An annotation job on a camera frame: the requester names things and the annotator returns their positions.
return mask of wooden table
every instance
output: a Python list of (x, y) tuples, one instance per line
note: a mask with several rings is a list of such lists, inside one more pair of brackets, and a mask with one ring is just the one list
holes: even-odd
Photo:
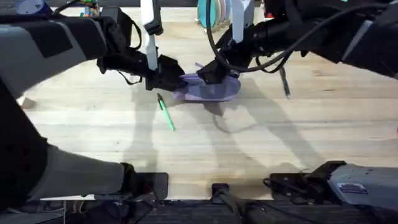
[[(66, 13), (77, 15), (73, 10)], [(139, 18), (138, 9), (125, 11)], [(157, 38), (160, 53), (187, 72), (214, 58), (203, 28), (193, 23), (195, 11), (162, 10), (165, 32)], [(291, 100), (278, 75), (255, 72), (240, 78), (234, 101), (201, 104), (130, 87), (116, 72), (102, 75), (95, 63), (29, 90), (37, 102), (29, 118), (63, 150), (169, 173), (169, 198), (207, 198), (216, 182), (231, 184), (242, 197), (268, 198), (262, 179), (270, 173), (310, 172), (330, 160), (398, 167), (398, 81), (390, 78), (296, 54), (286, 66)]]

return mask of purple plastic object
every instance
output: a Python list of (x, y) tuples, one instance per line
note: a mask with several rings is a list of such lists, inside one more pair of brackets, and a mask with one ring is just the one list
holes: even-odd
[(196, 73), (182, 75), (188, 85), (175, 90), (175, 100), (224, 102), (235, 99), (241, 89), (241, 82), (237, 78), (226, 77), (220, 84), (206, 85)]

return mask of stack of plates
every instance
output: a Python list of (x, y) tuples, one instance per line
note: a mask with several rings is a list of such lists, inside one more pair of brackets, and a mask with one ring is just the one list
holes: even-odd
[[(229, 20), (230, 15), (231, 0), (211, 0), (210, 24), (212, 27)], [(198, 0), (198, 20), (203, 27), (206, 27), (206, 0)]]

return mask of black cable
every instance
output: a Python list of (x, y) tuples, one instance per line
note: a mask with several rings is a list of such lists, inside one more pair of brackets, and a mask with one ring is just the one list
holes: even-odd
[(268, 61), (268, 62), (266, 62), (266, 63), (264, 63), (264, 64), (262, 64), (260, 66), (256, 66), (256, 67), (252, 67), (252, 68), (243, 68), (243, 67), (237, 67), (237, 66), (231, 65), (217, 51), (217, 48), (216, 48), (216, 45), (215, 45), (215, 42), (214, 42), (214, 38), (213, 38), (213, 34), (211, 33), (211, 24), (210, 24), (211, 0), (206, 0), (206, 32), (207, 32), (207, 37), (209, 39), (209, 43), (210, 43), (211, 49), (212, 49), (214, 55), (216, 56), (217, 61), (222, 66), (224, 66), (225, 68), (228, 68), (230, 70), (235, 70), (237, 72), (255, 72), (255, 71), (258, 71), (258, 70), (260, 70), (262, 68), (269, 67), (270, 65), (273, 65), (274, 63), (278, 62), (280, 59), (286, 57), (286, 55), (288, 55), (290, 52), (294, 51), (294, 49), (298, 45), (300, 45), (302, 42), (304, 42), (309, 37), (311, 37), (311, 35), (316, 33), (321, 28), (325, 27), (329, 23), (339, 19), (340, 17), (343, 17), (345, 15), (351, 14), (353, 12), (363, 11), (363, 10), (367, 10), (367, 9), (385, 9), (388, 6), (389, 6), (388, 4), (367, 4), (367, 5), (364, 5), (364, 6), (352, 7), (350, 9), (345, 10), (345, 11), (341, 11), (339, 13), (336, 13), (333, 16), (331, 16), (331, 17), (325, 19), (324, 21), (320, 22), (312, 30), (308, 31), (298, 41), (296, 41), (294, 44), (292, 44), (288, 49), (286, 49), (281, 54), (276, 56), (276, 58), (273, 58), (272, 60), (270, 60), (270, 61)]
[(292, 217), (292, 218), (296, 218), (296, 219), (301, 220), (301, 221), (304, 221), (304, 222), (309, 222), (309, 223), (312, 223), (312, 224), (323, 224), (323, 223), (321, 223), (321, 222), (318, 222), (318, 221), (315, 221), (315, 220), (312, 220), (312, 219), (303, 217), (303, 216), (301, 216), (301, 215), (297, 215), (297, 214), (295, 214), (295, 213), (286, 212), (285, 210), (280, 209), (280, 208), (278, 208), (278, 207), (275, 207), (275, 206), (273, 206), (273, 205), (271, 205), (271, 204), (269, 204), (269, 203), (266, 203), (266, 202), (258, 201), (258, 203), (259, 203), (260, 205), (265, 206), (265, 207), (271, 208), (271, 209), (273, 209), (273, 210), (275, 210), (275, 211), (277, 211), (277, 212), (280, 212), (280, 213), (282, 213), (282, 214), (284, 214), (284, 215), (286, 215), (286, 216), (289, 216), (289, 217)]
[(142, 44), (142, 34), (141, 34), (141, 29), (138, 27), (138, 25), (136, 24), (136, 22), (132, 21), (132, 24), (134, 25), (134, 27), (136, 28), (138, 37), (139, 37), (139, 44), (137, 47), (132, 47), (133, 50), (138, 50), (141, 48), (141, 44)]
[(126, 83), (128, 84), (128, 85), (134, 85), (134, 84), (137, 84), (137, 83), (142, 83), (142, 77), (139, 77), (139, 81), (136, 81), (136, 82), (130, 82), (124, 75), (123, 75), (123, 73), (121, 73), (119, 70), (117, 70), (118, 72), (119, 72), (119, 74), (120, 75), (122, 75), (123, 76), (123, 78), (124, 78), (124, 80), (126, 81)]
[(142, 219), (144, 219), (154, 209), (155, 209), (155, 207), (153, 207), (153, 206), (151, 208), (148, 208), (148, 210), (144, 214), (142, 214), (133, 224), (138, 224)]
[[(275, 73), (280, 71), (281, 69), (283, 69), (284, 65), (286, 64), (287, 60), (289, 59), (289, 57), (292, 55), (293, 52), (290, 52), (289, 54), (287, 54), (282, 61), (278, 64), (278, 66), (276, 66), (276, 68), (274, 68), (271, 71), (266, 70), (265, 68), (262, 68), (261, 71), (265, 72), (265, 73)], [(260, 59), (259, 57), (256, 57), (256, 63), (257, 65), (261, 65)]]
[(80, 2), (80, 0), (72, 0), (66, 4), (58, 7), (56, 10), (54, 10), (54, 12), (52, 14), (59, 14), (60, 12), (64, 11), (65, 9), (69, 8), (70, 6), (72, 6), (78, 2)]

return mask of green pen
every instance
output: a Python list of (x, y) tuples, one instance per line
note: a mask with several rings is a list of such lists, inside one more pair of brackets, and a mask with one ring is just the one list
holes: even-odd
[(167, 108), (166, 108), (166, 106), (164, 104), (164, 100), (163, 100), (163, 98), (162, 98), (162, 96), (160, 94), (157, 94), (157, 101), (159, 102), (160, 108), (162, 109), (163, 114), (166, 117), (166, 120), (167, 120), (167, 122), (168, 122), (168, 124), (170, 126), (170, 129), (172, 131), (175, 131), (175, 127), (173, 125), (172, 119), (170, 118), (169, 112), (167, 112)]

